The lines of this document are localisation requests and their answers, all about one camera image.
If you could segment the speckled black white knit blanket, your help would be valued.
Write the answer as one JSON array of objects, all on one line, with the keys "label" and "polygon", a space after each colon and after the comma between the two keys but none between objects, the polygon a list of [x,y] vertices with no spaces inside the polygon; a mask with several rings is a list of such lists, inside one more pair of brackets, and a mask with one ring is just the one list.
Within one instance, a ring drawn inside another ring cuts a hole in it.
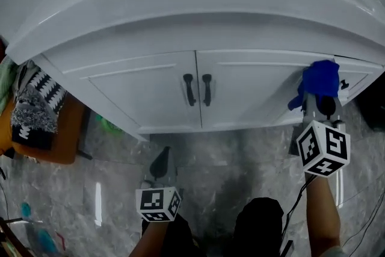
[{"label": "speckled black white knit blanket", "polygon": [[25,88],[16,98],[11,113],[12,142],[50,150],[57,129],[57,116],[42,96],[31,88]]}]

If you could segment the person's right trouser leg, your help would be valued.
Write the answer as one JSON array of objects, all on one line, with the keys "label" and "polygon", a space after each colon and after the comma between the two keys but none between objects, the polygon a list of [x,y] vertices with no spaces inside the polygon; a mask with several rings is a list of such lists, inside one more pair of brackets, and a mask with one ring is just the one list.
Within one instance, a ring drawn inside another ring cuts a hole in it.
[{"label": "person's right trouser leg", "polygon": [[269,197],[252,199],[238,214],[232,257],[280,257],[283,210]]}]

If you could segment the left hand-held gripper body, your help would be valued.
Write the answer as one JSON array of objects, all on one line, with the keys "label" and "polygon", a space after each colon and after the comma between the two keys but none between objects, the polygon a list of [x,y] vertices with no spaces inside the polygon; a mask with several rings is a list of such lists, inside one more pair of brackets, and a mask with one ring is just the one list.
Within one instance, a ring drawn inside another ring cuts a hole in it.
[{"label": "left hand-held gripper body", "polygon": [[145,179],[135,190],[137,213],[147,222],[174,221],[182,203],[176,179],[151,181]]}]

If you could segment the person's left trouser leg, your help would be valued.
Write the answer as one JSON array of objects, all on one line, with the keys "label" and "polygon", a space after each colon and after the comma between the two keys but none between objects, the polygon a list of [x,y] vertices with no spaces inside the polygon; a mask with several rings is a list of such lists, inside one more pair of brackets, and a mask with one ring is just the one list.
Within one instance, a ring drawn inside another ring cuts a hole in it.
[{"label": "person's left trouser leg", "polygon": [[[142,235],[149,223],[142,221]],[[194,241],[188,222],[179,214],[169,222],[160,257],[206,257]]]}]

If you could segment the black white zigzag blanket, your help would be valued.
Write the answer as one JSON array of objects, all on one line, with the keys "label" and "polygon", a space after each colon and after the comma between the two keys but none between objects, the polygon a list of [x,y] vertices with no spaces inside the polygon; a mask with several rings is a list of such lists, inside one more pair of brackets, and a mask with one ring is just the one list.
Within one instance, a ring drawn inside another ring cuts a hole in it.
[{"label": "black white zigzag blanket", "polygon": [[57,119],[63,107],[67,91],[46,72],[36,72],[17,97],[18,103],[39,108]]}]

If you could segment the mint green cloth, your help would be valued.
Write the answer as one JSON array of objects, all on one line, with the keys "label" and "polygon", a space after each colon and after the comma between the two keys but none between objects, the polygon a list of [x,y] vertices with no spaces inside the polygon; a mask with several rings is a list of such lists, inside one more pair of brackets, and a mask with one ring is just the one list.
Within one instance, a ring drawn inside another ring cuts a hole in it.
[{"label": "mint green cloth", "polygon": [[0,62],[0,115],[7,106],[18,65],[6,55]]}]

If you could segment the white cabinet door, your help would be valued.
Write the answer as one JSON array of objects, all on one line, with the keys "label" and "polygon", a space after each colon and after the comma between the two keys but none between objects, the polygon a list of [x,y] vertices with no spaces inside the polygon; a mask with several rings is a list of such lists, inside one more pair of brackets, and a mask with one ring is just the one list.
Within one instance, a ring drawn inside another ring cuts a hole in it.
[{"label": "white cabinet door", "polygon": [[[296,97],[302,72],[331,55],[272,49],[196,51],[201,120],[205,131],[271,126]],[[207,107],[204,74],[211,74]]]},{"label": "white cabinet door", "polygon": [[[193,75],[191,107],[183,76]],[[193,51],[131,57],[67,70],[90,82],[137,125],[139,134],[193,132],[201,127]]]}]

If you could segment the blue cloth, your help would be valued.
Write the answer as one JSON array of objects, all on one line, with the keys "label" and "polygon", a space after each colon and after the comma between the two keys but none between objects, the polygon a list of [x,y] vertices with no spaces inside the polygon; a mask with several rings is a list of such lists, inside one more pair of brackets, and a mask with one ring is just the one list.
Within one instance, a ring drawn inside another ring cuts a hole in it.
[{"label": "blue cloth", "polygon": [[339,90],[340,66],[331,60],[312,63],[302,73],[302,80],[297,88],[297,96],[288,103],[289,110],[300,107],[304,93],[336,98]]}]

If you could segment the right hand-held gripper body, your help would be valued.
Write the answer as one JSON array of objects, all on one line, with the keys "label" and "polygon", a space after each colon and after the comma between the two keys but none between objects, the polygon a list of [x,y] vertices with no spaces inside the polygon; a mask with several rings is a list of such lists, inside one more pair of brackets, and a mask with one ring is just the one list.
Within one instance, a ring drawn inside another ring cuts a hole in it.
[{"label": "right hand-held gripper body", "polygon": [[350,163],[351,137],[339,116],[330,120],[304,117],[296,145],[308,174],[328,178]]}]

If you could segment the green plastic object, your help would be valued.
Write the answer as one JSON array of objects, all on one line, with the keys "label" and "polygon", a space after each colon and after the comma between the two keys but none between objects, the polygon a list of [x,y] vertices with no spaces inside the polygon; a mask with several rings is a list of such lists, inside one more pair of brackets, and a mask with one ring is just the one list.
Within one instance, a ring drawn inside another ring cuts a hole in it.
[{"label": "green plastic object", "polygon": [[115,126],[113,123],[109,122],[107,119],[103,118],[101,115],[96,115],[96,120],[101,125],[102,129],[110,134],[121,134],[123,131]]}]

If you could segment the white vanity cabinet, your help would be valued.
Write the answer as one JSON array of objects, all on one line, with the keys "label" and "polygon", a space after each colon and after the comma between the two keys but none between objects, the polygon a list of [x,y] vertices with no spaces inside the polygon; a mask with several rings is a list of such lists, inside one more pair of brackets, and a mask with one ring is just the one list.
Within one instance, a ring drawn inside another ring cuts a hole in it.
[{"label": "white vanity cabinet", "polygon": [[[77,34],[50,48],[42,47],[33,60],[86,106],[131,136],[146,140],[138,125],[88,81],[65,72],[108,61],[182,51],[272,49],[347,57],[383,66],[385,30],[381,43],[318,22],[265,14],[189,14],[109,26]],[[301,111],[289,109],[271,126],[301,121]]]}]

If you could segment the person's trouser leg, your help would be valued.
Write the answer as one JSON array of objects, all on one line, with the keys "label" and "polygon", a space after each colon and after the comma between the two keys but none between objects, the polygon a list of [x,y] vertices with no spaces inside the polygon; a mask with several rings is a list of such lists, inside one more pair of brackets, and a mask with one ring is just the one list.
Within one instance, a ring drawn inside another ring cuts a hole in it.
[{"label": "person's trouser leg", "polygon": [[[142,221],[142,235],[149,223]],[[188,222],[179,214],[169,222],[160,257],[206,257],[194,241]]]},{"label": "person's trouser leg", "polygon": [[232,257],[280,257],[283,210],[269,197],[252,199],[238,214]]}]

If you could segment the person's right forearm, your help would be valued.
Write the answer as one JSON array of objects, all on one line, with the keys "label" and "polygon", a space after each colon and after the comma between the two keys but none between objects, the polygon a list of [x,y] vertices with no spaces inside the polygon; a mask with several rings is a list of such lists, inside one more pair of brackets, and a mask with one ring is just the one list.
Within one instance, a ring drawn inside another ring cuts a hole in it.
[{"label": "person's right forearm", "polygon": [[306,218],[312,257],[340,245],[340,217],[327,178],[316,177],[306,188]]}]

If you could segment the dark green tub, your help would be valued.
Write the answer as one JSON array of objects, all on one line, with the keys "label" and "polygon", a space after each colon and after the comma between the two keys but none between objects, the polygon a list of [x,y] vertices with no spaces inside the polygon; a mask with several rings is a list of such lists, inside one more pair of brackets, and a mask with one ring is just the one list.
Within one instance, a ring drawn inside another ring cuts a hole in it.
[{"label": "dark green tub", "polygon": [[371,84],[357,96],[357,105],[373,131],[385,132],[385,84]]}]

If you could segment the person's grey sweatshirt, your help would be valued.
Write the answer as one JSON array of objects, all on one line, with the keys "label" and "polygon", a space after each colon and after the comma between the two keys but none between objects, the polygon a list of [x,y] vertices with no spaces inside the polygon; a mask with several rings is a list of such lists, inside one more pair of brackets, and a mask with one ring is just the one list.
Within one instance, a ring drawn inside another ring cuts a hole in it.
[{"label": "person's grey sweatshirt", "polygon": [[312,257],[349,257],[341,246],[314,246],[311,254]]}]

